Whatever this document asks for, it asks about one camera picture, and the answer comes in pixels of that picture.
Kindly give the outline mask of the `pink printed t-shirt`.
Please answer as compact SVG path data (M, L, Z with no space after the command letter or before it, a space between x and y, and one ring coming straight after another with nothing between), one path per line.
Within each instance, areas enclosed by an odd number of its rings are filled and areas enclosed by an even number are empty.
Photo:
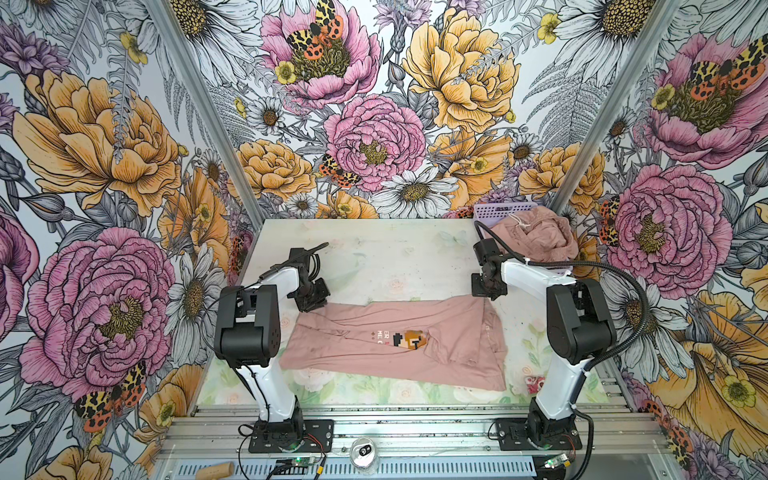
M491 302L465 295L327 304L302 313L280 365L503 391L506 355L502 323Z

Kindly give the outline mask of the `lavender plastic laundry basket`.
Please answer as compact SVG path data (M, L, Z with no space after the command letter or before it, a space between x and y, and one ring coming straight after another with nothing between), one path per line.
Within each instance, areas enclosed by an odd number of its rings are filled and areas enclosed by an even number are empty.
M493 239L506 260L502 263L501 275L505 281L515 280L522 282L525 277L536 278L546 275L550 278L569 277L572 269L568 266L554 267L554 262L533 261L521 254L515 253L506 245L491 228L500 220L507 217L510 213L531 210L537 206L533 202L507 202L507 203L478 203L474 207L474 220L477 223L475 229L478 234L478 241L483 239Z

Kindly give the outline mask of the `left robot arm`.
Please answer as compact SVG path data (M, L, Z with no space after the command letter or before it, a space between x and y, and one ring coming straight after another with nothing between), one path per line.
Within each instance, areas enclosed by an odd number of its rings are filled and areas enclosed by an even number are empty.
M280 301L292 299L302 313L327 304L330 292L319 276L319 252L293 248L286 261L272 265L250 285L225 288L214 303L217 319L213 349L240 378L262 410L254 425L256 440L289 450L306 437L303 413L278 363L281 345Z

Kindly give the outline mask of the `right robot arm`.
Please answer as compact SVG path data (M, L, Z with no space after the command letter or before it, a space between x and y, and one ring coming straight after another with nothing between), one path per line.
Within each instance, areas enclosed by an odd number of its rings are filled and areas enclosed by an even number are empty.
M473 246L480 271L471 277L472 295L495 300L522 290L545 305L546 337L552 349L543 386L526 418L498 419L494 436L503 451L515 448L578 450L575 404L590 361L616 343L616 331L600 284L579 280L569 262L542 263L504 254L486 238Z

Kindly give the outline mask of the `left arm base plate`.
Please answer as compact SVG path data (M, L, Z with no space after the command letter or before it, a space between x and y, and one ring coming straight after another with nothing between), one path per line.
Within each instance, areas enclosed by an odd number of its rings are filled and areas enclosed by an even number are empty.
M252 454L330 453L334 427L333 420L257 422L247 449Z

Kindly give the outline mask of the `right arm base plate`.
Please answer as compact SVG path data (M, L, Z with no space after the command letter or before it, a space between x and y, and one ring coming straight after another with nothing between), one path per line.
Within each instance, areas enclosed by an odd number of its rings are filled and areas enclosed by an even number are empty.
M541 420L538 417L499 418L491 432L502 451L567 450L583 448L574 417L563 420Z

